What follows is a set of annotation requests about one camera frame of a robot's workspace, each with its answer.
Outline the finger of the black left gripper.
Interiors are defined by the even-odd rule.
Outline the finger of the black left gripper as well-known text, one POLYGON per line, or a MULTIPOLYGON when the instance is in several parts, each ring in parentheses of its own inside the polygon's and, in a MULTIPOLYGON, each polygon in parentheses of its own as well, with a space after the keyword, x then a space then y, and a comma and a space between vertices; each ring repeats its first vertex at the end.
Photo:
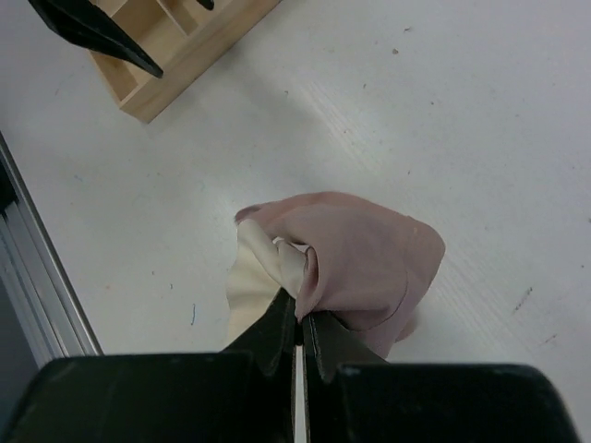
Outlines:
POLYGON ((104 11, 91 1, 29 0, 45 25, 78 47, 123 60, 161 78, 163 70, 104 11))

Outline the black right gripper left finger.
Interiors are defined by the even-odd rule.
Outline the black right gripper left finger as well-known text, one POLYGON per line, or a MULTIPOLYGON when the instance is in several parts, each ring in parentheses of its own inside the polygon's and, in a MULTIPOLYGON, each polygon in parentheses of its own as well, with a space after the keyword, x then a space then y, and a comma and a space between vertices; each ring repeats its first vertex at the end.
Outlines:
POLYGON ((218 353, 54 359, 8 421, 11 442, 291 442, 294 299, 218 353))

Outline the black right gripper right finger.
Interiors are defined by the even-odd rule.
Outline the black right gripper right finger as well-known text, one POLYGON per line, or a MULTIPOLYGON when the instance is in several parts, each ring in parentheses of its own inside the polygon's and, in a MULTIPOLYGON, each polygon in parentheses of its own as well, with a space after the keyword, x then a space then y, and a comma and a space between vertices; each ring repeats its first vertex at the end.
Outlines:
POLYGON ((391 364, 333 315, 302 324, 312 442, 577 442, 559 392, 513 364, 391 364))

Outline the pink underwear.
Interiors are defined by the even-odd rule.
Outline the pink underwear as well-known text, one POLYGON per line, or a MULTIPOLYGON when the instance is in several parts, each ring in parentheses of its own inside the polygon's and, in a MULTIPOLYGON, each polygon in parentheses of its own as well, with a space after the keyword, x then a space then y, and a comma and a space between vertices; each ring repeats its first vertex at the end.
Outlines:
POLYGON ((341 192, 302 194, 241 209, 226 281, 232 342, 280 290, 298 321, 333 313, 385 358, 413 329, 415 310, 445 254, 428 224, 341 192))

